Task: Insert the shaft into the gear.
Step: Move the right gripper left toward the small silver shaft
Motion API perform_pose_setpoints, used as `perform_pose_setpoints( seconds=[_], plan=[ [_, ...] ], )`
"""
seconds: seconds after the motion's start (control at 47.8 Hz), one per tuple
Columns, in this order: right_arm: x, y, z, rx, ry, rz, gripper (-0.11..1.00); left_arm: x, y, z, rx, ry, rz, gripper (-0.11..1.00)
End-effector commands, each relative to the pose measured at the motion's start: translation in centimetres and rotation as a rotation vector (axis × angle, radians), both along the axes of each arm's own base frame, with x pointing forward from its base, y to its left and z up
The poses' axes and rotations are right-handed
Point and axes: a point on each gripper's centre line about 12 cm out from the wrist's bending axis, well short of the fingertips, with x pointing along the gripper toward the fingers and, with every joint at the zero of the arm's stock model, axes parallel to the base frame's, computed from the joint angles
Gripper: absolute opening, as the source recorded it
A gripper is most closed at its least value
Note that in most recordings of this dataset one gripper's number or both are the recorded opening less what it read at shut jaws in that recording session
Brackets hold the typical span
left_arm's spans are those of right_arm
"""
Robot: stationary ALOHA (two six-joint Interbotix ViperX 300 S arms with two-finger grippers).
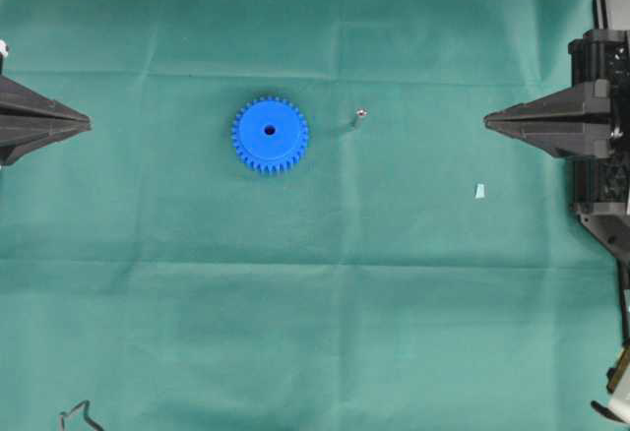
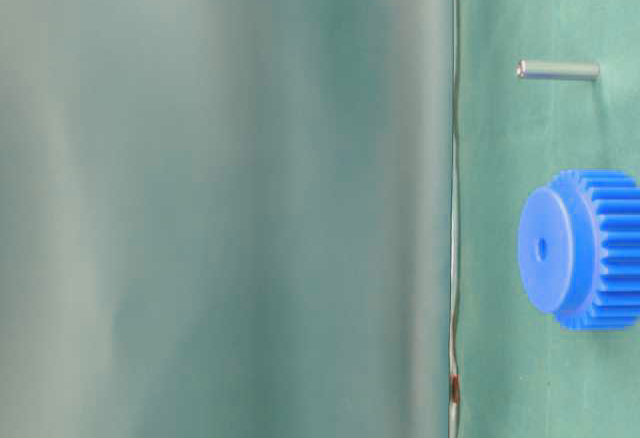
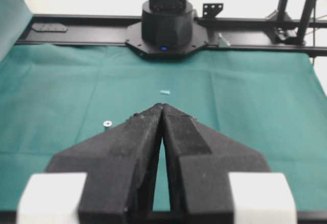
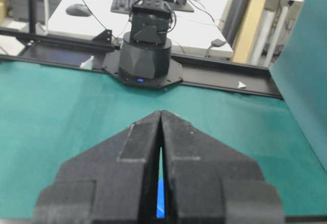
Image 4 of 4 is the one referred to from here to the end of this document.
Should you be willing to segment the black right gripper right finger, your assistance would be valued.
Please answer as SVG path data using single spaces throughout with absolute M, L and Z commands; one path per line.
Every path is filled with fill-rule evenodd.
M 283 223 L 280 196 L 259 164 L 164 110 L 167 213 L 173 223 Z

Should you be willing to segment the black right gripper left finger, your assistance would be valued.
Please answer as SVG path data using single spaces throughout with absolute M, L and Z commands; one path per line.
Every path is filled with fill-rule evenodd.
M 37 199 L 33 223 L 150 223 L 156 216 L 155 111 L 65 161 Z

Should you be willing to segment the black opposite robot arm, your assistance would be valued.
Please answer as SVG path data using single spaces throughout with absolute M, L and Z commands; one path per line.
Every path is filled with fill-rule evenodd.
M 131 30 L 108 70 L 122 82 L 160 87 L 179 80 L 167 33 L 169 2 L 137 0 Z M 38 197 L 33 223 L 156 223 L 159 162 L 166 223 L 283 223 L 277 190 L 258 163 L 158 110 L 64 162 Z

